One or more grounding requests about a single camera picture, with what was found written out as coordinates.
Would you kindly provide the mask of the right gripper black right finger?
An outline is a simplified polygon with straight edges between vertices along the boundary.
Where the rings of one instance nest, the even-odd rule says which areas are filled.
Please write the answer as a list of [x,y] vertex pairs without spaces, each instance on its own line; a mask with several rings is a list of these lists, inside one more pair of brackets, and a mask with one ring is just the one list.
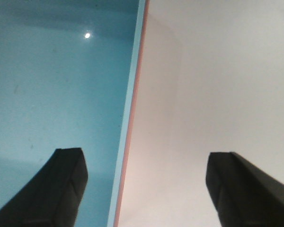
[[223,227],[284,227],[284,184],[235,152],[212,152],[206,186]]

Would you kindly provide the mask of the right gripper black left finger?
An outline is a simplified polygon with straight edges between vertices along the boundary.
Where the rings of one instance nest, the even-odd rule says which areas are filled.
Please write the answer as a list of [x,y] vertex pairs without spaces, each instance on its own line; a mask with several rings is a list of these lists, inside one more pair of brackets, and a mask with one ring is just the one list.
[[0,209],[0,227],[74,226],[87,181],[82,149],[56,149],[37,174]]

